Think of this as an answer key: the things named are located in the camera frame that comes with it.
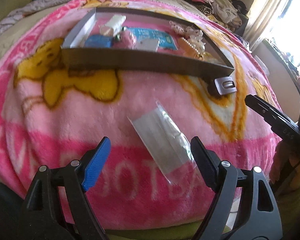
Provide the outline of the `clear plastic sleeve bag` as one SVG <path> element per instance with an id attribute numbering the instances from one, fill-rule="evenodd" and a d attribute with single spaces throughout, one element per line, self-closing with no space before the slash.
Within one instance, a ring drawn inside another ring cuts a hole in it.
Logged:
<path id="1" fill-rule="evenodd" d="M 190 142 L 160 101 L 153 103 L 149 110 L 130 114 L 127 118 L 170 184 L 180 184 L 196 169 Z"/>

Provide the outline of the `pearl clear claw clip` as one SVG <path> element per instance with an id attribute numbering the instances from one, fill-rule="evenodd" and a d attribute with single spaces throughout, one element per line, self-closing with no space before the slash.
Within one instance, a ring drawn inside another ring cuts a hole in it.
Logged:
<path id="1" fill-rule="evenodd" d="M 205 43 L 202 41 L 202 37 L 191 35 L 187 41 L 202 55 L 205 53 Z"/>

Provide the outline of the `pink fuzzy hair clip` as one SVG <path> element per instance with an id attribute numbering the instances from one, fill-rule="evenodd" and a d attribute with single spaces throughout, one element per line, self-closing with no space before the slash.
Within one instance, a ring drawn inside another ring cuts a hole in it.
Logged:
<path id="1" fill-rule="evenodd" d="M 114 36 L 113 48 L 133 49 L 137 44 L 136 36 L 126 28 L 123 28 Z"/>

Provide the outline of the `blue square box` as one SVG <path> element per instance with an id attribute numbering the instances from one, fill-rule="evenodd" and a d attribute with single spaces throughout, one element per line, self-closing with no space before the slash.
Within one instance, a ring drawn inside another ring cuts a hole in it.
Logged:
<path id="1" fill-rule="evenodd" d="M 103 35 L 91 35 L 84 43 L 85 48 L 111 48 L 113 45 L 113 38 Z"/>

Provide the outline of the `green cloth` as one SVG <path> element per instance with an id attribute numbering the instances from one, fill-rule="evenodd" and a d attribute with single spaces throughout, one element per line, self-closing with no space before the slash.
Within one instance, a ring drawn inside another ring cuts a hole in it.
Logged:
<path id="1" fill-rule="evenodd" d="M 287 232 L 300 217 L 300 176 L 298 187 L 288 186 L 276 199 L 279 208 L 282 228 Z M 168 228 L 148 230 L 107 230 L 109 239 L 191 239 L 199 229 L 201 221 L 171 226 Z"/>

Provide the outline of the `mauve oval hair clip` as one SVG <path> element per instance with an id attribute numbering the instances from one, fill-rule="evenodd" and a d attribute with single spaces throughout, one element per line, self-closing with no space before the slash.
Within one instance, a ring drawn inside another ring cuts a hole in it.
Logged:
<path id="1" fill-rule="evenodd" d="M 207 87 L 207 91 L 211 96 L 220 98 L 221 96 L 236 93 L 237 88 L 232 77 L 226 76 L 212 80 Z"/>

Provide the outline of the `pink cartoon fleece blanket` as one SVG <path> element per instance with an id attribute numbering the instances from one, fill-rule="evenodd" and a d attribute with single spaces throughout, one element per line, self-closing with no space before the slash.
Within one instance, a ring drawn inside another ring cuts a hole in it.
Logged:
<path id="1" fill-rule="evenodd" d="M 197 24 L 234 65 L 237 92 L 214 98 L 196 77 L 120 70 L 71 75 L 61 44 L 92 7 L 159 12 Z M 160 102 L 187 138 L 239 168 L 270 172 L 279 138 L 246 107 L 248 94 L 272 105 L 262 68 L 220 25 L 163 0 L 73 0 L 27 17 L 0 36 L 0 182 L 24 197 L 41 165 L 80 158 L 103 137 L 111 154 L 87 197 L 105 229 L 165 228 L 201 220 L 213 198 L 199 174 L 171 185 L 134 131 L 130 118 Z"/>

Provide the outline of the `pile of clothes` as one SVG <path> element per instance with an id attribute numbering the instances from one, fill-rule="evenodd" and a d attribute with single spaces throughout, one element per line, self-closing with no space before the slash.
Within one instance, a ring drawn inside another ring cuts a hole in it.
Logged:
<path id="1" fill-rule="evenodd" d="M 247 7 L 240 0 L 185 0 L 213 22 L 242 36 L 248 23 Z"/>

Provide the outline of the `floral sheer scrunchie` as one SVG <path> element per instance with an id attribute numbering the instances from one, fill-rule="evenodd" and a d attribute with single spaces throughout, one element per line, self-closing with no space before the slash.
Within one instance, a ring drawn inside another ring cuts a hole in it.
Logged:
<path id="1" fill-rule="evenodd" d="M 199 29 L 193 29 L 191 26 L 185 26 L 173 21 L 169 22 L 170 28 L 179 36 L 190 38 L 191 36 L 202 38 L 203 32 Z"/>

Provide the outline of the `beige curtain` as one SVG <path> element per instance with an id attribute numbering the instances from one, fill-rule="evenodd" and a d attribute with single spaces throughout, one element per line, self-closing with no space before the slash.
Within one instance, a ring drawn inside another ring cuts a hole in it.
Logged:
<path id="1" fill-rule="evenodd" d="M 253 51 L 263 40 L 271 25 L 284 11 L 288 0 L 254 0 L 248 12 L 249 21 L 243 38 Z"/>

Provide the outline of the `blue Chinese text booklet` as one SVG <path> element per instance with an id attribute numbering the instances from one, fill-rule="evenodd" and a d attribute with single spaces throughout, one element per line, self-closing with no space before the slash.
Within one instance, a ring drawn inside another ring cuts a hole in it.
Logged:
<path id="1" fill-rule="evenodd" d="M 159 40 L 159 48 L 177 50 L 177 46 L 175 45 L 173 37 L 167 32 L 137 27 L 128 27 L 127 30 L 136 36 L 137 41 L 143 41 L 145 39 L 157 39 Z"/>

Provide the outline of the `dark cardboard tray box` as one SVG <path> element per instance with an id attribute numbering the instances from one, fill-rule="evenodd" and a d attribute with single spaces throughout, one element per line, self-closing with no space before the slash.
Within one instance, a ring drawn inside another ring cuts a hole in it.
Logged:
<path id="1" fill-rule="evenodd" d="M 141 22 L 169 23 L 170 21 L 199 29 L 197 25 L 176 17 L 157 12 L 129 8 L 95 8 L 90 10 L 68 33 L 61 45 L 64 64 L 73 71 L 81 70 L 127 70 L 194 76 L 210 82 L 230 76 L 233 64 L 206 34 L 203 38 L 215 51 L 220 63 L 185 57 L 179 48 L 178 54 L 159 52 L 156 39 L 137 42 L 133 49 L 85 48 L 84 43 L 102 16 L 125 14 L 130 20 Z"/>

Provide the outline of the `white claw hair clip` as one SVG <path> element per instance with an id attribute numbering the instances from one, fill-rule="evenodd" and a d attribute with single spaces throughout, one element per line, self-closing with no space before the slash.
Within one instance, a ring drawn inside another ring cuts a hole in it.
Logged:
<path id="1" fill-rule="evenodd" d="M 126 20 L 125 15 L 116 14 L 105 24 L 105 27 L 113 31 L 118 30 L 122 27 L 125 20 Z"/>

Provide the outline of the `yellow hair ties bag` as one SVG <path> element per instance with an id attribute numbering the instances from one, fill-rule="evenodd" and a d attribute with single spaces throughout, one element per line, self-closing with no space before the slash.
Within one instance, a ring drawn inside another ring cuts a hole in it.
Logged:
<path id="1" fill-rule="evenodd" d="M 181 37 L 178 39 L 178 45 L 180 49 L 184 52 L 185 57 L 190 57 L 197 60 L 204 60 L 203 55 L 196 49 L 189 41 Z"/>

